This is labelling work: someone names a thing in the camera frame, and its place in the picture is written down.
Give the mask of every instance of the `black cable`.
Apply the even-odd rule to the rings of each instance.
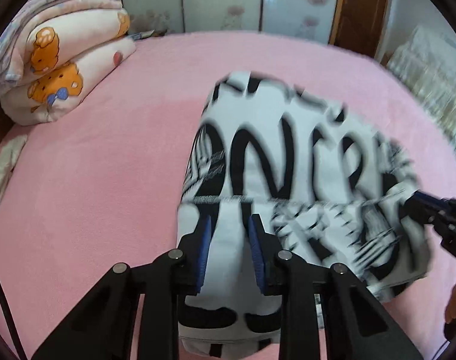
[[[3,310],[3,314],[5,316],[6,325],[8,326],[9,334],[11,335],[11,339],[13,340],[13,344],[15,346],[16,352],[18,353],[18,357],[20,360],[28,360],[26,357],[26,353],[24,352],[23,345],[21,344],[20,336],[16,330],[15,321],[13,320],[13,315],[11,315],[11,310],[9,309],[8,300],[6,299],[6,295],[3,292],[3,287],[1,287],[0,283],[0,305],[1,310]]]
[[[440,353],[440,350],[446,345],[447,342],[448,342],[448,340],[446,340],[445,342],[443,342],[443,344],[441,344],[441,346],[438,348],[438,350],[437,350],[436,353],[433,355],[433,357],[431,358],[431,360],[435,360],[435,359],[436,359],[436,356],[438,356],[438,354]]]

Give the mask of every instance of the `wooden door frame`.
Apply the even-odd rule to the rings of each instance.
[[[334,44],[334,41],[337,38],[338,28],[340,26],[342,7],[343,7],[343,0],[337,0],[337,5],[334,9],[333,24],[331,26],[330,40],[328,41],[328,44]]]

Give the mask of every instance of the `wall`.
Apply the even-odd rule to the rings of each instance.
[[[337,0],[183,0],[183,10],[181,0],[123,2],[133,32],[257,31],[261,22],[264,32],[327,44]]]
[[[385,52],[393,52],[405,43],[418,24],[443,34],[456,47],[456,34],[430,0],[391,0],[387,15],[385,34],[376,54],[378,61]]]

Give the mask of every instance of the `blue gripper pad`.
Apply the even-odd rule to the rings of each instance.
[[[248,220],[248,238],[249,246],[251,247],[251,258],[253,260],[253,267],[255,269],[256,284],[260,289],[261,293],[264,291],[265,276],[264,276],[264,261],[263,254],[261,253],[261,246],[256,234],[255,223],[253,218],[250,216]]]
[[[199,293],[204,284],[204,275],[208,264],[208,252],[210,251],[211,243],[211,217],[206,218],[206,225],[203,237],[201,238],[200,255],[198,256],[198,280],[196,282],[196,290]]]

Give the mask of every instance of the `blue bow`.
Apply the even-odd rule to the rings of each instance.
[[[51,107],[56,99],[66,100],[68,98],[68,89],[66,87],[59,88],[56,94],[51,93],[48,96],[48,106]]]

